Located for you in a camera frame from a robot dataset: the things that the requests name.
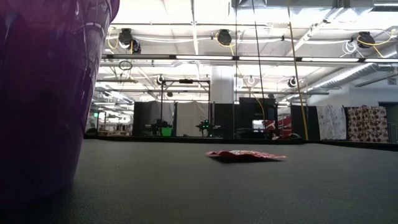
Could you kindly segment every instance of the candy wrapper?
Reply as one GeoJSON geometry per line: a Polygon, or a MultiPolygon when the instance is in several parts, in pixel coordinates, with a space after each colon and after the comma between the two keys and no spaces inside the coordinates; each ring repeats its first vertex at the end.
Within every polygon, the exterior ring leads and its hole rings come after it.
{"type": "Polygon", "coordinates": [[[279,161],[286,158],[286,156],[244,150],[211,151],[206,152],[206,156],[223,159],[224,161],[279,161]]]}

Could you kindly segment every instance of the patterned fabric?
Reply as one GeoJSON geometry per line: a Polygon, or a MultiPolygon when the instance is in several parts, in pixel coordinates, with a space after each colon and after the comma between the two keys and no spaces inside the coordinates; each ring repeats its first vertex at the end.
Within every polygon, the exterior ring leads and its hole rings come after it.
{"type": "Polygon", "coordinates": [[[348,108],[348,136],[351,141],[389,142],[387,113],[382,106],[348,108]]]}
{"type": "Polygon", "coordinates": [[[347,138],[346,115],[342,106],[317,106],[320,139],[347,138]]]}

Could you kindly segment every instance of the green object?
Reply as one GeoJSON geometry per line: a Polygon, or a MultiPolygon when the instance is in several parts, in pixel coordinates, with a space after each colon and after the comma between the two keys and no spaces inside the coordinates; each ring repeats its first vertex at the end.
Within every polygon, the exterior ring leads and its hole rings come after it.
{"type": "Polygon", "coordinates": [[[172,135],[173,128],[162,128],[162,136],[170,137],[172,135]]]}

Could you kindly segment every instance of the white pillar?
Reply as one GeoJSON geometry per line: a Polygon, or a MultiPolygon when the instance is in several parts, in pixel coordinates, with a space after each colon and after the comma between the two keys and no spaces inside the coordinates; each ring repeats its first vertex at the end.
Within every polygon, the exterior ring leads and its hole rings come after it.
{"type": "Polygon", "coordinates": [[[232,66],[213,66],[210,78],[210,102],[233,103],[234,69],[232,66]]]}

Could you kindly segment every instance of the gray mat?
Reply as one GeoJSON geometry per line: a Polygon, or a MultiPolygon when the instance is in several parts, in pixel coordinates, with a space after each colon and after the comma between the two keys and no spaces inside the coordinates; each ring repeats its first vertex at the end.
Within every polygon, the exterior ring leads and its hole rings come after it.
{"type": "Polygon", "coordinates": [[[3,221],[398,223],[397,176],[396,152],[86,140],[70,189],[8,211],[3,221]],[[233,149],[288,158],[225,164],[205,157],[233,149]]]}

